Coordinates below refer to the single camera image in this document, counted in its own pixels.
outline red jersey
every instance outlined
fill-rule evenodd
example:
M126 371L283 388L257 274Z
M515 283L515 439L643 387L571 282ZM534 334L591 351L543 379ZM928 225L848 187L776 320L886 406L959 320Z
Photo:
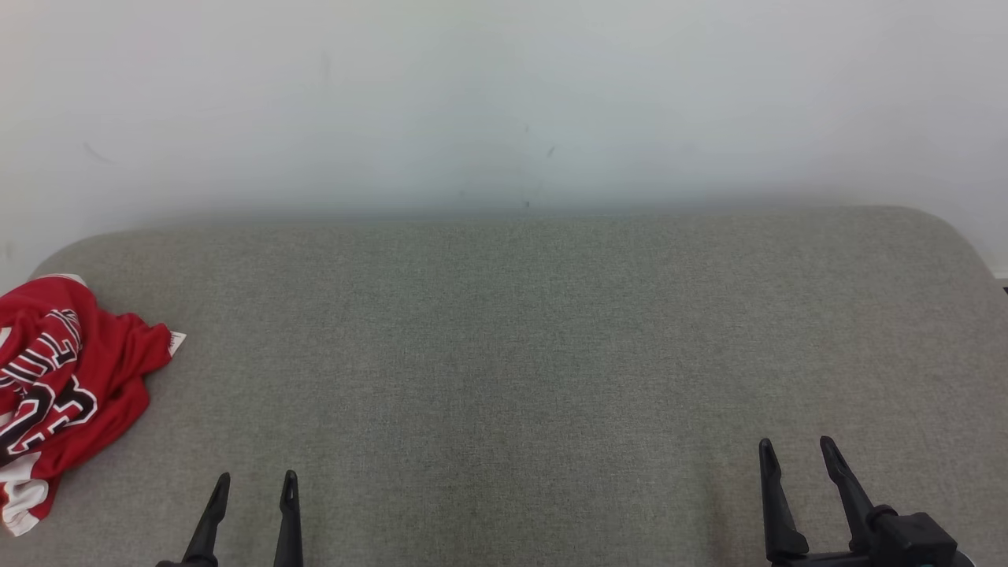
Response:
M112 315L76 275L0 298L0 503L15 536L48 516L59 477L147 409L143 375L184 335Z

